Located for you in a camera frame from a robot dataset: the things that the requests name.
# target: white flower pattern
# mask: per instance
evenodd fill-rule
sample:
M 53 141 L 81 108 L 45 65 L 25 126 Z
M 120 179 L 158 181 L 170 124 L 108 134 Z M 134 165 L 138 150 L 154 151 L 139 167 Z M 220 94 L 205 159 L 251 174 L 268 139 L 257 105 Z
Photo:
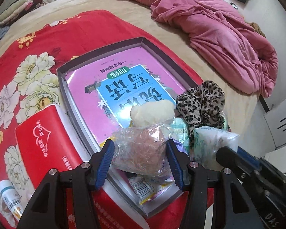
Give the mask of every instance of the white flower pattern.
M 11 211 L 8 209 L 7 205 L 3 201 L 3 198 L 0 194 L 0 213 L 7 220 L 11 227 L 16 227 L 14 216 Z
M 54 21 L 54 22 L 52 22 L 49 25 L 50 25 L 50 27 L 54 27 L 54 26 L 58 25 L 58 23 L 59 23 L 59 21 Z
M 105 107 L 107 107 L 107 103 L 106 103 L 107 101 L 104 101 L 103 99 L 100 101 L 100 102 L 98 102 L 98 105 L 97 105 L 97 107 L 101 107 L 101 110 L 103 109 L 103 106 L 105 106 Z
M 17 68 L 17 73 L 13 81 L 18 85 L 18 91 L 21 95 L 27 93 L 27 89 L 34 81 L 40 82 L 45 75 L 51 74 L 49 69 L 55 65 L 54 57 L 44 52 L 37 55 L 28 55 Z
M 18 145 L 10 146 L 6 150 L 4 162 L 8 178 L 20 195 L 21 205 L 25 208 L 35 189 L 24 167 Z
M 49 74 L 44 76 L 41 82 L 34 81 L 28 86 L 26 95 L 20 102 L 20 110 L 16 114 L 19 124 L 52 103 L 59 105 L 62 98 L 57 76 Z
M 20 92 L 16 91 L 16 82 L 10 82 L 0 91 L 0 127 L 6 129 L 14 117 L 14 109 L 19 102 Z

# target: bedding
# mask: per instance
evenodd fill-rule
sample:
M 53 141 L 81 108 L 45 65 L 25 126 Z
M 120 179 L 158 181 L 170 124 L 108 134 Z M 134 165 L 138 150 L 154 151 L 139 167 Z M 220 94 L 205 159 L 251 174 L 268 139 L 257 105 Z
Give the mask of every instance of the bedding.
M 22 11 L 19 11 L 19 14 L 16 14 L 14 17 L 11 17 L 9 20 L 5 21 L 5 26 L 10 26 L 15 21 L 19 20 L 21 17 L 26 15 L 27 13 L 30 13 L 34 9 L 37 9 L 42 6 L 42 0 L 28 0 L 27 3 L 25 3 L 26 6 L 23 8 Z
M 17 10 L 20 6 L 25 4 L 28 0 L 18 0 L 14 2 L 11 6 L 9 6 L 6 10 L 2 12 L 0 15 L 0 22 L 8 18 L 15 10 Z
M 188 33 L 197 50 L 232 86 L 268 98 L 278 74 L 273 46 L 224 0 L 135 0 L 156 21 Z
M 32 3 L 31 0 L 27 0 L 24 4 L 22 4 L 19 8 L 17 8 L 11 15 L 9 15 L 6 19 L 0 22 L 0 26 L 3 27 L 6 25 L 9 21 L 13 20 L 13 18 L 16 18 L 26 7 L 29 3 Z

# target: metal screw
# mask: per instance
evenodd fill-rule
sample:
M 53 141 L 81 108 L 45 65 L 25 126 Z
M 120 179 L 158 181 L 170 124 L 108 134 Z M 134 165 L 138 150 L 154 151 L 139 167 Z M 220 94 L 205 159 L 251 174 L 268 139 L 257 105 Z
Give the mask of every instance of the metal screw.
M 57 169 L 50 169 L 50 170 L 49 170 L 49 174 L 50 174 L 50 175 L 55 175 L 56 172 L 57 172 Z
M 197 168 L 198 167 L 198 163 L 197 162 L 190 162 L 190 166 L 192 167 L 192 168 Z
M 232 173 L 232 171 L 229 168 L 224 168 L 223 172 L 226 173 L 227 175 Z
M 87 168 L 89 168 L 89 166 L 90 166 L 90 163 L 88 163 L 88 162 L 84 162 L 84 163 L 82 163 L 82 168 L 84 168 L 84 169 L 87 169 Z

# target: barcode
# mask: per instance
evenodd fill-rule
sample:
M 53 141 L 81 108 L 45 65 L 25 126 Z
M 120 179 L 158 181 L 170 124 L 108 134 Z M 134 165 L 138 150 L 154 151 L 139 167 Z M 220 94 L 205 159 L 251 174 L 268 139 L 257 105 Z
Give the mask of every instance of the barcode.
M 148 182 L 145 182 L 144 179 L 141 179 L 139 182 L 131 183 L 134 191 L 140 198 L 140 203 L 144 203 L 146 200 L 148 200 L 155 194 L 152 185 L 150 185 Z

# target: white plush item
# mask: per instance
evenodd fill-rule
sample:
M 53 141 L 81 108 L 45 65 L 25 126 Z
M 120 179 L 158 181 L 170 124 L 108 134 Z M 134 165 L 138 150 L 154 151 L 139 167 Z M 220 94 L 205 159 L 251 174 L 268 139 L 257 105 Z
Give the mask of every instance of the white plush item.
M 175 116 L 175 105 L 169 100 L 147 102 L 133 106 L 130 117 L 135 127 L 158 124 Z

